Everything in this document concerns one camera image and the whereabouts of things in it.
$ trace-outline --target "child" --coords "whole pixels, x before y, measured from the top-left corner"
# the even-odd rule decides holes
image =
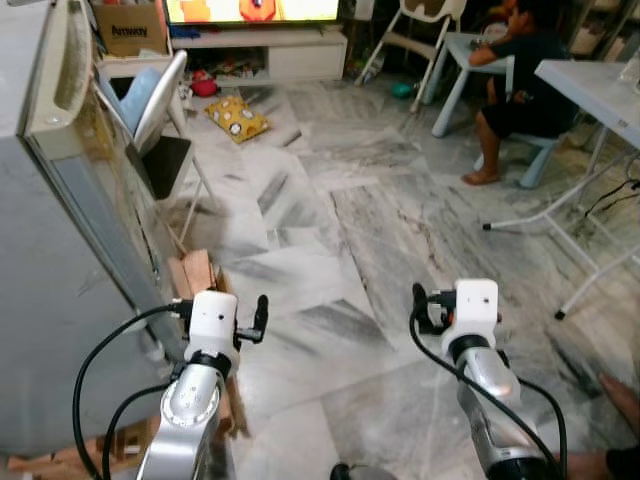
[[[486,185],[500,179],[500,142],[513,132],[557,137],[573,123],[577,107],[535,75],[544,59],[569,59],[569,52],[554,32],[559,17],[558,0],[516,0],[507,35],[480,48],[469,57],[473,66],[515,56],[513,96],[505,98],[504,77],[487,85],[489,105],[476,116],[484,165],[462,177],[469,185]]]

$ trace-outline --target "tv screen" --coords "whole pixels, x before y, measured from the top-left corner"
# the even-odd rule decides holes
[[[336,20],[340,0],[165,0],[169,23],[240,24]]]

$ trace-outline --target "white refrigerator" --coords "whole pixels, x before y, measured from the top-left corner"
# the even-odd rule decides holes
[[[81,1],[0,0],[0,455],[73,445],[82,360],[172,296],[166,226],[89,88]],[[161,383],[182,350],[168,316],[109,346],[85,382],[85,436],[104,433],[129,394]],[[141,400],[123,424],[157,409],[158,397]]]

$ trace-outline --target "cardboard box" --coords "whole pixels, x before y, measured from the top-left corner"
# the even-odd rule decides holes
[[[98,30],[107,51],[135,57],[140,49],[167,53],[167,23],[162,1],[139,5],[93,5]]]

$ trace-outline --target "yellow pillow with polka dots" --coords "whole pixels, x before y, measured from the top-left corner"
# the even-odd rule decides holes
[[[204,111],[236,143],[242,143],[271,128],[267,117],[251,111],[240,97],[225,97]]]

